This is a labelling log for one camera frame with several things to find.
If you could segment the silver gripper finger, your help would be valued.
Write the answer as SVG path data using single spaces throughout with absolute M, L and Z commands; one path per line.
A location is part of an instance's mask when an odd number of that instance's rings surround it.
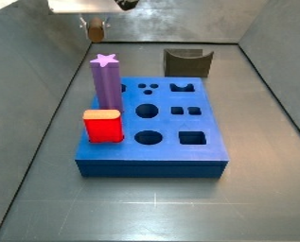
M 104 18 L 104 21 L 103 21 L 103 26 L 104 26 L 104 28 L 108 28 L 109 27 L 109 17 L 105 17 Z
M 87 28 L 87 22 L 84 21 L 81 16 L 79 17 L 79 20 L 80 20 L 80 27 Z

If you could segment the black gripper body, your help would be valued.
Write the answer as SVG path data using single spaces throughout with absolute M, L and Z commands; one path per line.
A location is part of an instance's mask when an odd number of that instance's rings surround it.
M 113 0 L 121 10 L 131 10 L 135 8 L 139 0 Z

